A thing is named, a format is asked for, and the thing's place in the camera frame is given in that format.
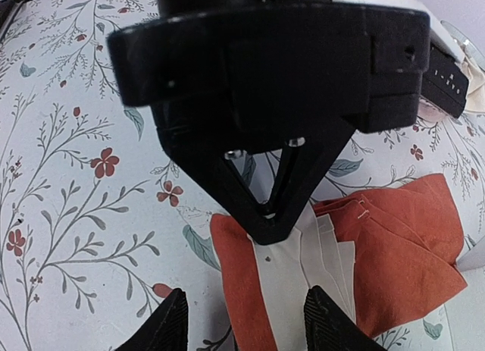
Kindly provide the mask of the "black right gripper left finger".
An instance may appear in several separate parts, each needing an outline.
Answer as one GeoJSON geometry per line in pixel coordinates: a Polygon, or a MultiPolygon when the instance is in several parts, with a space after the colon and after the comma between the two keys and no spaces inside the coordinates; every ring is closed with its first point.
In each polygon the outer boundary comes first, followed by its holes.
{"type": "Polygon", "coordinates": [[[119,351],[187,351],[189,307],[186,293],[172,290],[119,351]]]}

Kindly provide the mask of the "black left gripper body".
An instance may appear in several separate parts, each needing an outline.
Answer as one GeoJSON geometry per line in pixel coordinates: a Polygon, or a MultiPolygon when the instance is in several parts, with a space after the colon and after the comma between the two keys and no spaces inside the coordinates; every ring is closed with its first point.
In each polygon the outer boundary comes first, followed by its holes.
{"type": "Polygon", "coordinates": [[[108,36],[122,102],[149,106],[164,151],[264,152],[331,130],[415,122],[423,11],[332,0],[158,0],[108,36]]]}

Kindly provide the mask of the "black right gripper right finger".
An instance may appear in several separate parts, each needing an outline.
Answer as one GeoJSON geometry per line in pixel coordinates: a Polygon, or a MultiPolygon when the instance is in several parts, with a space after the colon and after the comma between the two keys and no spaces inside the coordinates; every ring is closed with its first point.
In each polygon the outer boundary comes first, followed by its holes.
{"type": "Polygon", "coordinates": [[[319,286],[307,292],[304,319],[308,351],[385,350],[365,335],[319,286]]]}

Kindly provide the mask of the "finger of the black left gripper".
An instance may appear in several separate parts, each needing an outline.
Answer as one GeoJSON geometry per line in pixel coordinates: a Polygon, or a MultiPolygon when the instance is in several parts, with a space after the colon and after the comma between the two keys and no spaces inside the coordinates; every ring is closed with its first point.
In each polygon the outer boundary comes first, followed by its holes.
{"type": "Polygon", "coordinates": [[[268,244],[289,236],[310,196],[354,132],[351,124],[338,118],[285,144],[268,201],[273,216],[267,219],[268,244]]]}
{"type": "Polygon", "coordinates": [[[176,150],[171,159],[260,245],[277,242],[274,220],[255,200],[234,165],[212,150],[176,150]]]}

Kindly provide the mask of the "red and white underwear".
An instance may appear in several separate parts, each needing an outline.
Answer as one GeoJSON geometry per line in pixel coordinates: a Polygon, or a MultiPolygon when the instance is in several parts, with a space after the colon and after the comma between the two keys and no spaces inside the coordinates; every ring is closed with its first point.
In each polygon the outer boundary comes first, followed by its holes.
{"type": "Polygon", "coordinates": [[[452,348],[444,305],[467,284],[456,267],[462,223],[442,174],[306,205],[272,245],[226,215],[210,231],[241,350],[323,348],[312,288],[336,315],[335,349],[452,348]]]}

